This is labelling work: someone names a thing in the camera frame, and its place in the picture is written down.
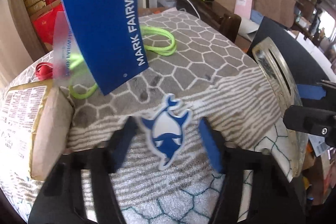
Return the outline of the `red collection gift box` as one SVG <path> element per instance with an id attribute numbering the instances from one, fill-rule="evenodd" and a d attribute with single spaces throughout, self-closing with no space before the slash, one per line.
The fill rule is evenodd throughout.
<path id="1" fill-rule="evenodd" d="M 35 32 L 43 43 L 53 45 L 56 15 L 63 11 L 63 5 L 59 3 L 33 20 Z"/>

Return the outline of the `tan paper package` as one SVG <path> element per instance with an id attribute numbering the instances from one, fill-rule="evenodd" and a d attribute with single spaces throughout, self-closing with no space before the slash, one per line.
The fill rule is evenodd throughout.
<path id="1" fill-rule="evenodd" d="M 44 181 L 66 148 L 73 114 L 50 79 L 11 87 L 1 103 L 1 167 Z"/>

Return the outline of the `red ribbon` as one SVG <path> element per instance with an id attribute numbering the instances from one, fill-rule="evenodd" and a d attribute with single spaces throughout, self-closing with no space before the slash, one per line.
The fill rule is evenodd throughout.
<path id="1" fill-rule="evenodd" d="M 35 68 L 35 76 L 38 80 L 48 80 L 53 78 L 54 66 L 50 62 L 40 62 Z"/>

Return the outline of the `pink booklet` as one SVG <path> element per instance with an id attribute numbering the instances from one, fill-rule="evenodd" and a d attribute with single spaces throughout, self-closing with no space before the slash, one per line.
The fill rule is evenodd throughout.
<path id="1" fill-rule="evenodd" d="M 234 14 L 250 19 L 253 0 L 236 0 Z"/>

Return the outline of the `blue Mark Fairwhale card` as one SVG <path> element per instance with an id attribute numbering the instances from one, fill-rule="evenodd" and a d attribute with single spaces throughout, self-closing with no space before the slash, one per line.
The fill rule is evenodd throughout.
<path id="1" fill-rule="evenodd" d="M 149 65 L 137 0 L 61 0 L 84 60 L 104 95 Z"/>

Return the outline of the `blue whale sticker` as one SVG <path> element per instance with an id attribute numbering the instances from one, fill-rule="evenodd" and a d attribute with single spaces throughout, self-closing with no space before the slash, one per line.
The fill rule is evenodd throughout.
<path id="1" fill-rule="evenodd" d="M 152 118 L 139 118 L 140 126 L 146 135 L 148 149 L 160 158 L 158 164 L 160 171 L 171 166 L 185 145 L 186 128 L 193 118 L 193 112 L 187 108 L 180 115 L 175 115 L 173 111 L 181 105 L 181 99 L 168 93 L 162 99 L 161 108 Z"/>

